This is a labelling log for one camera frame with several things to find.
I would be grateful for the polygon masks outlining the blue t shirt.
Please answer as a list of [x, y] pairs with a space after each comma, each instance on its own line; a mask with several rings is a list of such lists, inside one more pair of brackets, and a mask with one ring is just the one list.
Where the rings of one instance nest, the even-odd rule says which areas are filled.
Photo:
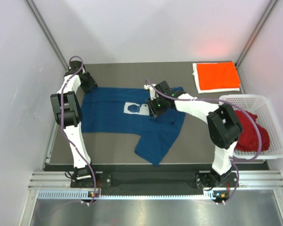
[[144, 89], [95, 88], [83, 98], [82, 132], [139, 135], [135, 153], [158, 166], [179, 136], [185, 113], [169, 109], [152, 118], [149, 97]]

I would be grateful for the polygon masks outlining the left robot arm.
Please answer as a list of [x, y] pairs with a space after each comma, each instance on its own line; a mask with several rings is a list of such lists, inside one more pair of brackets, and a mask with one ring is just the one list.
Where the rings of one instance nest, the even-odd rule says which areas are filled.
[[64, 74], [61, 88], [50, 96], [56, 123], [69, 142], [74, 160], [74, 181], [82, 181], [86, 186], [94, 186], [98, 176], [92, 169], [91, 159], [86, 151], [82, 135], [83, 113], [76, 93], [79, 88], [90, 93], [98, 85], [86, 71], [83, 59], [73, 56], [69, 59], [68, 70]]

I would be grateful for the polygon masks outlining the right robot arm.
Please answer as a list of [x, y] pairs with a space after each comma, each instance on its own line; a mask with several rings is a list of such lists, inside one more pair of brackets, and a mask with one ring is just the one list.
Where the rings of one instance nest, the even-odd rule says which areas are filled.
[[167, 110], [173, 109], [196, 117], [208, 126], [209, 136], [215, 145], [212, 168], [208, 173], [208, 182], [199, 182], [201, 187], [214, 188], [227, 182], [232, 171], [231, 158], [242, 125], [230, 104], [213, 104], [192, 97], [183, 90], [174, 90], [166, 81], [155, 85], [146, 80], [144, 89], [150, 97], [146, 103], [150, 116], [157, 118]]

